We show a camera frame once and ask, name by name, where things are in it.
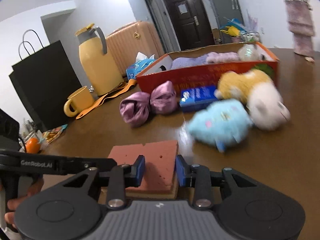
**table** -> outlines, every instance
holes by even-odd
[[[119,104],[139,91],[135,87],[73,121],[45,154],[107,157],[115,145],[176,139],[189,164],[206,165],[212,171],[232,167],[296,199],[306,212],[299,240],[320,239],[320,53],[312,64],[291,49],[272,51],[281,61],[278,89],[292,117],[280,130],[252,129],[244,143],[222,154],[185,132],[184,123],[193,113],[157,115],[131,129],[119,114]]]

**small blue carton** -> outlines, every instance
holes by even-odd
[[[181,91],[180,107],[182,112],[205,109],[218,99],[214,96],[215,86],[190,88]]]
[[[128,67],[126,70],[128,79],[132,79],[132,78],[136,79],[136,75],[140,73],[142,70],[144,70],[147,66],[149,66],[154,61],[155,59],[147,58]]]

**human hand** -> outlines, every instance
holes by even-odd
[[[17,207],[20,205],[21,202],[23,202],[26,198],[31,197],[35,195],[36,193],[40,192],[42,189],[42,186],[44,184],[43,178],[39,178],[36,183],[32,184],[27,191],[27,195],[24,197],[11,199],[8,201],[7,205],[10,210],[13,212],[8,212],[4,215],[4,219],[8,224],[12,224],[12,226],[15,228],[14,224],[14,211],[17,209]]]

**pitcher lid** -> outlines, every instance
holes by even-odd
[[[83,33],[89,29],[91,29],[94,26],[94,23],[89,24],[87,27],[84,27],[78,31],[76,31],[75,35],[78,36],[80,33]]]

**pink vase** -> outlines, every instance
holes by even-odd
[[[311,12],[307,3],[302,1],[286,0],[288,12],[289,31],[294,37],[294,52],[296,54],[312,57],[313,42],[315,35]]]

